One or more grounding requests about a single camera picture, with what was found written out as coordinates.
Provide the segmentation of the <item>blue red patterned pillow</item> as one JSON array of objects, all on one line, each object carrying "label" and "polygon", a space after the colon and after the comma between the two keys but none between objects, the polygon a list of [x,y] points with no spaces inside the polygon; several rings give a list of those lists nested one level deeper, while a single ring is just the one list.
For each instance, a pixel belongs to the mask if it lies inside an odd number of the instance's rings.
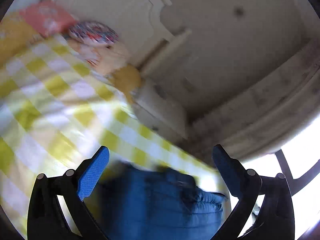
[{"label": "blue red patterned pillow", "polygon": [[109,46],[119,41],[118,34],[97,21],[82,21],[68,28],[71,38],[93,47]]}]

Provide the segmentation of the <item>yellow white checkered quilt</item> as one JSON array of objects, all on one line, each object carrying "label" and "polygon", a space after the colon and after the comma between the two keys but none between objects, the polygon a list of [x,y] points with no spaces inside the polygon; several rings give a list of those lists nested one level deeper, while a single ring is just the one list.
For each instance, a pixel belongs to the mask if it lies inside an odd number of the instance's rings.
[{"label": "yellow white checkered quilt", "polygon": [[100,146],[110,150],[112,164],[168,166],[192,175],[204,191],[226,190],[211,167],[142,125],[121,92],[62,36],[1,66],[1,207],[22,237],[36,176],[60,176]]}]

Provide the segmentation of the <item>white bed headboard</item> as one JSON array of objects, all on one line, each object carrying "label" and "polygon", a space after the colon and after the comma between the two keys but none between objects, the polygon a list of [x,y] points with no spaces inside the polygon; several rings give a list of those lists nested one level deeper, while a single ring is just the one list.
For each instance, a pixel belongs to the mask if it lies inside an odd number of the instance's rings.
[{"label": "white bed headboard", "polygon": [[95,20],[112,28],[129,50],[129,62],[150,76],[191,35],[186,28],[174,35],[160,16],[171,0],[52,0],[80,20]]}]

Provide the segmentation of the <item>white nightstand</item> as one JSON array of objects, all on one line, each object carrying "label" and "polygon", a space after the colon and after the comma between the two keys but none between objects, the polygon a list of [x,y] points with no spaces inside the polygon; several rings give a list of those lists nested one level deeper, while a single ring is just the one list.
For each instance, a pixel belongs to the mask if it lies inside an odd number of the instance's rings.
[{"label": "white nightstand", "polygon": [[184,108],[153,81],[144,80],[132,107],[143,125],[173,144],[188,138]]}]

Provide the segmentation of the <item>beige curtain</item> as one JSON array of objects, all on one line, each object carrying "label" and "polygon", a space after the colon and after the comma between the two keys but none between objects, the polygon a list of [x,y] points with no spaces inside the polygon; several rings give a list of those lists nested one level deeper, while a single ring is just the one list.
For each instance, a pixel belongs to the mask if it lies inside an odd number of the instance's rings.
[{"label": "beige curtain", "polygon": [[214,145],[248,160],[272,152],[319,114],[319,40],[310,40],[280,67],[196,120],[185,149],[209,163]]}]

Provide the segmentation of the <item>blue puffer jacket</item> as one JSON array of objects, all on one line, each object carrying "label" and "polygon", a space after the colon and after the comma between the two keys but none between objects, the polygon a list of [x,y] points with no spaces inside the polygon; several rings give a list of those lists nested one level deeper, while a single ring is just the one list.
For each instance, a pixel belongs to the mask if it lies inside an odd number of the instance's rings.
[{"label": "blue puffer jacket", "polygon": [[211,239],[218,231],[224,194],[203,191],[172,168],[120,168],[99,187],[100,226],[109,239]]}]

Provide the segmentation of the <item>yellow bed sheet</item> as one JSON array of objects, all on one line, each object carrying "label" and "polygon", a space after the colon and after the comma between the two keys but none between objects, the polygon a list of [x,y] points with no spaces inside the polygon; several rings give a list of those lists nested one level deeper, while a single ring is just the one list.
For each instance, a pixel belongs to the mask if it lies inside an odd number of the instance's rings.
[{"label": "yellow bed sheet", "polygon": [[19,12],[10,12],[1,20],[1,66],[20,51],[45,38]]}]

